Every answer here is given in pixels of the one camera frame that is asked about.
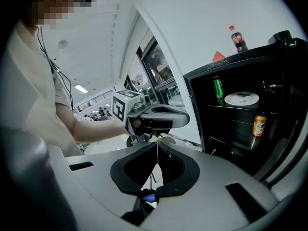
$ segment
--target white plate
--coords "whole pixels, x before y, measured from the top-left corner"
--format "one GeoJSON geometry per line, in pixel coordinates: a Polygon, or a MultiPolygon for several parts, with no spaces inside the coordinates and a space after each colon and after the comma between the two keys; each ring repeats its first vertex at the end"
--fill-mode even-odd
{"type": "Polygon", "coordinates": [[[225,97],[225,102],[235,106],[248,106],[259,101],[259,96],[253,92],[240,91],[225,97]]]}

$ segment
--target person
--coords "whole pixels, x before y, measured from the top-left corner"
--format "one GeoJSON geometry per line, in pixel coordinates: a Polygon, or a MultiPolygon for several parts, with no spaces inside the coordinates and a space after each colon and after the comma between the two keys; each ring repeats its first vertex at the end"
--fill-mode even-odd
{"type": "Polygon", "coordinates": [[[51,24],[63,14],[72,13],[73,6],[82,1],[30,1],[7,44],[8,55],[38,92],[24,130],[40,136],[46,144],[58,146],[64,156],[81,154],[77,142],[91,143],[126,133],[118,120],[88,122],[75,118],[59,78],[53,78],[51,66],[35,40],[40,25],[51,24]]]}
{"type": "Polygon", "coordinates": [[[91,118],[93,119],[93,121],[97,121],[98,120],[98,117],[96,114],[91,114],[91,118]]]}
{"type": "Polygon", "coordinates": [[[101,115],[101,118],[102,118],[103,116],[105,116],[105,112],[104,112],[104,110],[103,110],[102,107],[100,107],[99,113],[100,113],[100,115],[101,115]]]}
{"type": "Polygon", "coordinates": [[[85,115],[84,120],[86,120],[86,121],[93,121],[93,119],[89,115],[85,115]]]}
{"type": "Polygon", "coordinates": [[[109,110],[107,110],[107,116],[109,117],[109,119],[111,119],[111,117],[112,117],[112,115],[111,115],[109,110]]]}

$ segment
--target blue object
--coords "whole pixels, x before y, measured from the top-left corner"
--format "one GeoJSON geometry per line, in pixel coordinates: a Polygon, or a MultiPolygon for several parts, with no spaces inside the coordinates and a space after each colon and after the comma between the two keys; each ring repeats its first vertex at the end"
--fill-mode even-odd
{"type": "Polygon", "coordinates": [[[155,194],[154,193],[152,193],[152,194],[150,194],[148,196],[145,196],[142,199],[145,200],[145,201],[148,201],[150,203],[156,202],[155,194]]]}

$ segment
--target black cable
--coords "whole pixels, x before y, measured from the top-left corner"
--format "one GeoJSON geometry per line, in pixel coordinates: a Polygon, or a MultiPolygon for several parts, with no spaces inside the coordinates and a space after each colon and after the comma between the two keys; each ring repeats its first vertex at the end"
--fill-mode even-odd
{"type": "Polygon", "coordinates": [[[64,86],[65,86],[65,88],[66,88],[66,90],[68,91],[68,93],[69,93],[69,99],[70,99],[70,103],[71,103],[71,109],[73,110],[73,96],[72,96],[72,93],[71,93],[71,91],[72,91],[72,89],[71,89],[71,87],[72,87],[72,84],[71,84],[71,81],[69,80],[69,78],[65,75],[65,74],[63,74],[61,71],[60,71],[60,69],[58,68],[58,66],[48,57],[48,54],[47,54],[47,52],[46,52],[46,49],[44,48],[44,46],[42,45],[42,43],[41,43],[41,41],[40,41],[40,39],[39,39],[39,30],[38,30],[38,42],[39,42],[39,44],[40,44],[40,48],[41,48],[41,50],[44,52],[44,54],[46,55],[46,57],[48,58],[48,62],[50,63],[50,66],[51,66],[51,68],[53,68],[57,73],[59,73],[59,76],[61,77],[61,79],[62,79],[62,81],[63,81],[63,84],[64,84],[64,86]],[[68,80],[68,82],[69,82],[69,89],[68,89],[68,87],[66,86],[66,84],[65,84],[65,81],[64,81],[64,79],[63,79],[63,77],[62,76],[64,76],[67,80],[68,80]]]}

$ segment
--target black mini fridge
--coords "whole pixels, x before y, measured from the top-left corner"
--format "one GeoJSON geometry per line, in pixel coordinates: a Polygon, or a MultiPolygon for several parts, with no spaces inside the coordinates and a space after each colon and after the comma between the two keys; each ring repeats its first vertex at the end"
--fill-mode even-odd
{"type": "Polygon", "coordinates": [[[295,148],[300,133],[307,135],[307,62],[307,42],[284,31],[275,34],[267,46],[184,75],[203,151],[233,162],[269,187],[285,176],[307,149],[307,139],[295,148]],[[220,99],[215,96],[214,79],[223,86],[220,99]],[[254,93],[259,100],[248,106],[225,102],[225,97],[236,92],[254,93]],[[260,114],[266,116],[265,127],[252,149],[254,120],[260,114]]]}

